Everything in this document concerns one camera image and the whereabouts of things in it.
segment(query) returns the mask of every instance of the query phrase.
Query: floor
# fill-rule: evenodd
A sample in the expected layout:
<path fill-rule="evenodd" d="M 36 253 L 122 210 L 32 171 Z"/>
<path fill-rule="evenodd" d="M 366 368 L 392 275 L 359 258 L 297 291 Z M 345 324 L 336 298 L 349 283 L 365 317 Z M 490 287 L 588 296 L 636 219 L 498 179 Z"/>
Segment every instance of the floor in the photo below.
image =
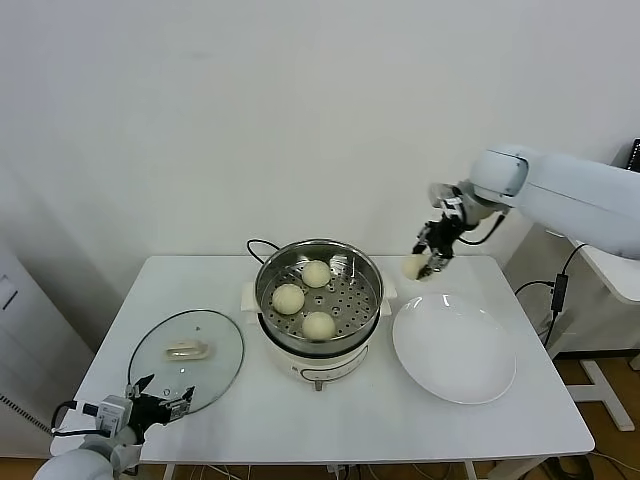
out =
<path fill-rule="evenodd" d="M 614 456 L 621 461 L 640 468 L 640 373 L 634 372 L 627 365 L 627 358 L 599 359 L 600 368 L 609 379 L 614 390 L 625 405 L 627 412 L 633 419 L 638 430 L 635 432 L 619 432 L 609 418 L 604 406 L 600 403 L 579 404 L 580 412 L 589 425 L 591 433 L 596 439 L 596 448 L 602 453 Z M 557 360 L 556 367 L 565 383 L 584 384 L 588 379 L 582 371 L 577 360 Z M 623 474 L 618 472 L 611 464 L 600 457 L 589 456 L 589 461 L 595 473 L 596 480 L 640 480 L 640 473 L 620 467 Z M 27 480 L 32 479 L 41 462 L 36 460 L 0 459 L 0 479 Z M 564 459 L 563 467 L 572 471 L 575 466 L 571 459 Z M 420 465 L 423 472 L 434 479 L 443 479 L 448 471 L 448 465 L 429 464 Z M 476 464 L 479 478 L 486 478 L 486 473 L 492 468 L 492 462 Z M 160 480 L 164 467 L 160 465 L 144 465 L 141 469 L 139 480 Z M 247 479 L 247 467 L 230 467 L 232 474 Z M 420 480 L 423 478 L 411 465 L 376 465 L 373 472 L 377 480 Z M 340 479 L 344 480 L 345 472 L 341 472 Z M 191 465 L 181 465 L 177 468 L 176 480 L 222 480 L 224 475 L 211 468 Z M 324 466 L 255 466 L 251 469 L 252 480 L 331 480 Z M 448 480 L 466 478 L 464 467 L 460 464 L 452 465 Z M 553 479 L 542 468 L 536 468 L 528 476 L 527 480 Z M 352 469 L 349 480 L 376 480 L 366 466 L 360 468 L 360 476 L 357 469 Z"/>

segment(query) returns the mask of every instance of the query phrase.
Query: white wall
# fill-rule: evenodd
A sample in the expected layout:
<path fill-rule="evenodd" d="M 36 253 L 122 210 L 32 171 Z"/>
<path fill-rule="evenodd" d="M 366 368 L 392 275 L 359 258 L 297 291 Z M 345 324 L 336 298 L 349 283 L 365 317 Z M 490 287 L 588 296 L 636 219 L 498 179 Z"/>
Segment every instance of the white wall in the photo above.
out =
<path fill-rule="evenodd" d="M 5 0 L 0 226 L 94 346 L 143 259 L 403 253 L 486 146 L 637 135 L 629 1 Z M 486 251 L 509 258 L 514 215 Z"/>

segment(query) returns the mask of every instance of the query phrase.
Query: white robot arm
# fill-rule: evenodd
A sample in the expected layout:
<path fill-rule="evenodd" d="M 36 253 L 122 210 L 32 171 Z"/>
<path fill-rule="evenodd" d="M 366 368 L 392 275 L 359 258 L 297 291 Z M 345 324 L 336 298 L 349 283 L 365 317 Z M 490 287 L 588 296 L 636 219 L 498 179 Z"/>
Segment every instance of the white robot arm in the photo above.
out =
<path fill-rule="evenodd" d="M 468 180 L 431 185 L 430 197 L 443 215 L 418 235 L 413 253 L 431 250 L 419 278 L 446 266 L 462 233 L 510 208 L 605 252 L 640 259 L 640 174 L 632 171 L 504 145 L 486 150 Z"/>
<path fill-rule="evenodd" d="M 55 428 L 56 409 L 52 432 L 58 436 L 85 434 L 77 450 L 71 450 L 47 461 L 36 472 L 34 480 L 113 480 L 138 465 L 147 429 L 156 423 L 166 425 L 184 417 L 191 406 L 195 387 L 184 395 L 166 400 L 144 393 L 153 375 L 144 377 L 135 385 L 128 385 L 124 397 L 110 395 L 99 406 L 76 401 L 66 406 L 96 418 L 96 429 L 67 432 Z"/>

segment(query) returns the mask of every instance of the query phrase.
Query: glass lid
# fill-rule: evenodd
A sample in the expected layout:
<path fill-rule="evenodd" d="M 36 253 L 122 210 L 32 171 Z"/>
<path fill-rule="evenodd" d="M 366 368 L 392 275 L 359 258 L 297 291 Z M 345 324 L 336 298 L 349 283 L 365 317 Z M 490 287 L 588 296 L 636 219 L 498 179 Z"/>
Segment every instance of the glass lid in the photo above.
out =
<path fill-rule="evenodd" d="M 155 375 L 144 393 L 171 400 L 195 386 L 189 413 L 220 398 L 238 375 L 244 342 L 236 324 L 214 310 L 169 317 L 138 344 L 127 373 L 130 384 Z"/>

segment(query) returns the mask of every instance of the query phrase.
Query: steamed bun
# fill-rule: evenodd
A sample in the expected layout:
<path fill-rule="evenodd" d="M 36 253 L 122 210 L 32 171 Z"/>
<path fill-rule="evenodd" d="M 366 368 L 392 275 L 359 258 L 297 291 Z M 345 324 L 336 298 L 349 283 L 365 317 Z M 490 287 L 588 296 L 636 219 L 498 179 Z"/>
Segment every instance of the steamed bun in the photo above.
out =
<path fill-rule="evenodd" d="M 320 260 L 307 262 L 302 269 L 302 281 L 311 288 L 324 287 L 330 280 L 331 269 Z"/>
<path fill-rule="evenodd" d="M 424 254 L 412 254 L 405 257 L 402 262 L 402 274 L 409 280 L 418 280 L 418 273 L 429 261 L 429 256 Z"/>
<path fill-rule="evenodd" d="M 293 283 L 285 283 L 275 289 L 271 304 L 278 313 L 293 315 L 304 305 L 304 292 Z"/>
<path fill-rule="evenodd" d="M 313 312 L 302 322 L 302 334 L 309 340 L 329 340 L 336 333 L 336 324 L 331 315 Z"/>

